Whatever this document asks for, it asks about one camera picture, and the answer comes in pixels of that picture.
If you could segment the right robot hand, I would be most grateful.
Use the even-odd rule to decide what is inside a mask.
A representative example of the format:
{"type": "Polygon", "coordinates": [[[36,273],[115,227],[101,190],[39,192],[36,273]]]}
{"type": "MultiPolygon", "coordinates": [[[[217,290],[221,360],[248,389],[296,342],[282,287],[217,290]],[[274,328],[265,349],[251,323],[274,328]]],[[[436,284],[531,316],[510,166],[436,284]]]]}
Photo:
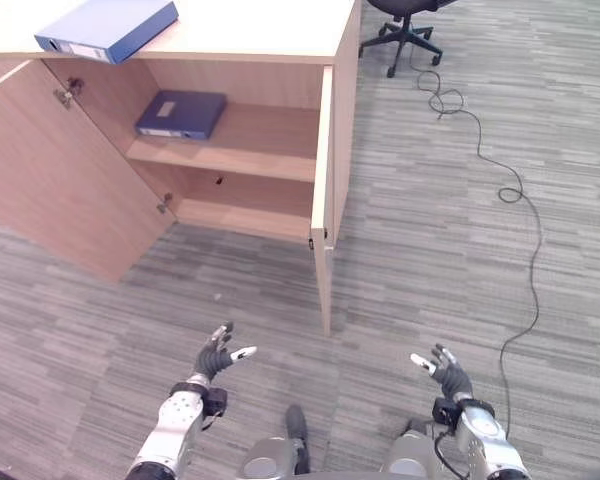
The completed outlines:
{"type": "Polygon", "coordinates": [[[447,400],[455,403],[473,398],[473,385],[469,375],[461,367],[457,357],[444,345],[437,343],[431,350],[433,359],[412,353],[410,360],[440,385],[447,400]]]}

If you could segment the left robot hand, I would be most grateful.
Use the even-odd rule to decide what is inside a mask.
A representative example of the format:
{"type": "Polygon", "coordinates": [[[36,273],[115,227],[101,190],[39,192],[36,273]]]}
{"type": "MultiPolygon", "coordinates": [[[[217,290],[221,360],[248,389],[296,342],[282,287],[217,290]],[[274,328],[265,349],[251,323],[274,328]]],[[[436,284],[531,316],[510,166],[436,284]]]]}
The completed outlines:
{"type": "Polygon", "coordinates": [[[220,325],[206,340],[198,353],[194,364],[193,375],[204,377],[211,382],[215,376],[228,367],[254,356],[257,346],[243,347],[233,352],[227,348],[234,329],[232,322],[220,325]]]}

